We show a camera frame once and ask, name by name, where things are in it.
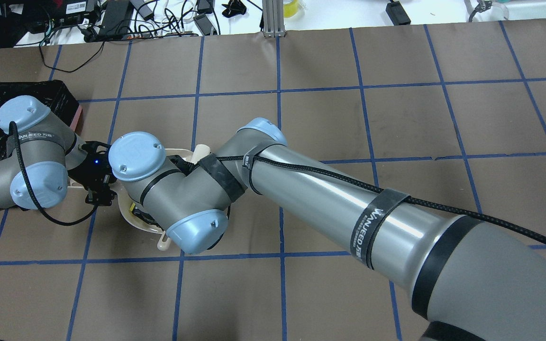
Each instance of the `light blue joint cap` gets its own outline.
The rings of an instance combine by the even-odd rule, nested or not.
[[[0,128],[9,134],[9,123],[16,122],[18,132],[30,129],[50,114],[50,108],[33,96],[10,99],[0,108]]]
[[[279,130],[279,128],[276,125],[271,123],[271,121],[269,121],[266,118],[257,117],[255,119],[252,119],[250,123],[241,127],[237,131],[240,131],[241,129],[246,129],[246,128],[256,129],[260,132],[267,134],[273,140],[276,140],[277,142],[285,145],[286,147],[288,146],[288,141],[286,140],[286,136],[283,135],[282,131]]]
[[[39,204],[43,208],[58,205],[67,196],[67,169],[58,162],[37,162],[27,167],[28,181]],[[18,172],[9,185],[14,203],[26,209],[37,209],[28,194],[22,172]]]
[[[120,181],[139,181],[155,173],[165,161],[161,142],[147,132],[131,132],[120,137],[109,150],[113,175]]]
[[[176,222],[165,234],[188,254],[206,251],[227,231],[229,220],[219,209],[201,211]]]

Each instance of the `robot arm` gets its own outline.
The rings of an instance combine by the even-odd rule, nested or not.
[[[546,260],[492,224],[442,218],[401,192],[280,167],[337,173],[286,145],[275,125],[255,119],[187,176],[144,132],[113,143],[109,161],[130,197],[187,253],[216,243],[228,224],[222,210],[251,188],[405,289],[431,321],[423,341],[546,340]]]
[[[107,156],[96,153],[94,145],[85,144],[48,106],[31,96],[11,99],[0,108],[0,128],[7,134],[11,134],[12,121],[17,125],[30,184],[42,207],[53,207],[64,199],[68,176],[87,188],[106,192],[102,183],[113,180],[104,179],[110,172]],[[36,209],[21,173],[15,145],[10,142],[12,138],[8,143],[10,157],[0,161],[0,210],[13,205]],[[101,197],[93,202],[107,203]]]

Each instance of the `power adapter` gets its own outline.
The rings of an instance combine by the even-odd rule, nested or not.
[[[391,2],[387,4],[386,12],[394,26],[410,25],[410,17],[408,17],[408,14],[398,1],[391,0]]]
[[[214,13],[214,0],[197,0],[197,14]]]

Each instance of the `metal frame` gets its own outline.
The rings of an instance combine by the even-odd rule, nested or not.
[[[283,0],[263,0],[264,37],[286,36],[283,24]]]

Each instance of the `cable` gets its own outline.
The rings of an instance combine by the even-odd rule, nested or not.
[[[218,158],[218,160],[221,161],[221,162],[222,161],[238,161],[238,160],[242,160],[242,159],[243,159],[243,157],[241,157],[241,156],[238,156],[238,157],[219,157]],[[353,179],[351,177],[344,176],[344,175],[339,174],[339,173],[331,172],[331,171],[329,171],[327,169],[321,169],[321,168],[310,167],[310,166],[303,166],[303,165],[299,165],[299,164],[289,164],[289,163],[283,163],[283,162],[276,162],[276,161],[273,161],[271,159],[264,158],[264,157],[258,157],[258,156],[254,157],[254,160],[260,161],[260,162],[265,162],[265,163],[268,163],[268,164],[271,164],[273,166],[277,166],[277,167],[280,167],[280,168],[291,169],[293,171],[318,173],[318,174],[321,174],[321,175],[325,175],[327,177],[332,177],[334,179],[339,179],[340,181],[347,182],[347,183],[352,184],[354,186],[364,188],[366,190],[370,190],[371,192],[375,192],[375,193],[381,193],[383,191],[383,189],[380,188],[380,187],[373,186],[371,184],[359,181],[357,179]],[[448,206],[448,205],[442,205],[442,204],[439,204],[439,203],[434,203],[432,201],[426,201],[426,200],[423,200],[423,199],[418,199],[418,198],[413,198],[413,197],[408,197],[405,200],[405,202],[413,204],[413,205],[422,206],[422,207],[429,207],[429,208],[432,208],[432,209],[435,209],[435,210],[438,210],[438,211],[449,212],[449,213],[452,213],[452,214],[467,215],[467,216],[470,216],[472,218],[476,218],[477,220],[481,220],[483,222],[488,222],[488,223],[491,223],[491,224],[494,224],[494,225],[497,225],[497,226],[500,226],[500,227],[504,227],[505,229],[508,229],[510,231],[514,231],[516,233],[519,233],[521,235],[524,235],[524,236],[526,236],[528,238],[531,238],[533,240],[536,240],[537,242],[541,242],[541,243],[546,245],[546,236],[541,235],[540,233],[536,233],[535,231],[531,231],[531,230],[529,230],[529,229],[527,229],[525,227],[522,227],[522,226],[510,223],[510,222],[507,222],[507,221],[499,219],[499,218],[495,218],[495,217],[487,215],[487,214],[468,211],[466,209],[461,209],[461,208],[452,207],[452,206]]]
[[[39,55],[41,56],[41,63],[43,63],[43,65],[45,67],[47,67],[48,69],[55,70],[55,71],[60,71],[60,72],[65,72],[65,73],[73,73],[75,71],[78,71],[78,69],[81,69],[82,67],[86,66],[89,62],[91,62],[94,58],[96,58],[96,56],[98,54],[100,54],[100,52],[102,52],[104,50],[104,43],[106,43],[106,41],[102,42],[102,44],[100,45],[100,48],[98,48],[98,51],[96,51],[88,60],[86,60],[82,65],[79,65],[78,67],[74,68],[71,71],[59,69],[58,67],[53,67],[53,66],[50,66],[50,65],[46,64],[46,59],[44,57],[44,52],[41,49],[41,44],[39,44]]]
[[[475,17],[477,11],[473,9],[471,12],[471,15],[469,15],[469,22],[473,22],[473,18]]]
[[[218,23],[218,17],[216,15],[216,11],[214,9],[212,9],[212,13],[214,13],[214,19],[216,19],[216,28],[218,28],[218,34],[221,35],[220,24]]]
[[[250,0],[246,0],[246,1],[251,3],[252,6],[256,7],[257,9],[260,9],[261,11],[263,10],[262,8],[260,8],[260,6],[256,5],[255,3],[251,2]]]
[[[83,218],[75,220],[74,222],[70,222],[70,223],[61,222],[60,220],[58,220],[56,218],[52,218],[52,216],[50,216],[46,212],[46,210],[44,210],[44,208],[41,207],[41,204],[37,200],[37,197],[35,197],[35,193],[33,192],[33,188],[31,187],[31,183],[28,180],[27,169],[24,166],[24,160],[22,159],[22,150],[20,148],[20,138],[18,136],[18,127],[16,126],[16,122],[11,121],[9,123],[9,132],[11,133],[11,135],[14,138],[14,145],[16,147],[16,155],[18,157],[18,165],[20,166],[20,171],[22,173],[22,178],[24,179],[24,183],[27,186],[28,195],[31,197],[31,200],[33,201],[33,204],[35,205],[35,207],[37,207],[37,210],[39,211],[39,213],[41,213],[43,216],[45,216],[45,218],[47,218],[49,221],[51,221],[54,224],[58,224],[58,225],[62,225],[62,226],[73,226],[73,225],[77,225],[77,224],[79,224],[81,222],[84,222],[85,220],[87,220],[87,218],[90,218],[91,215],[94,214],[94,212],[96,212],[96,209],[98,208],[98,205],[94,204],[94,207],[91,209],[90,213],[83,216]]]

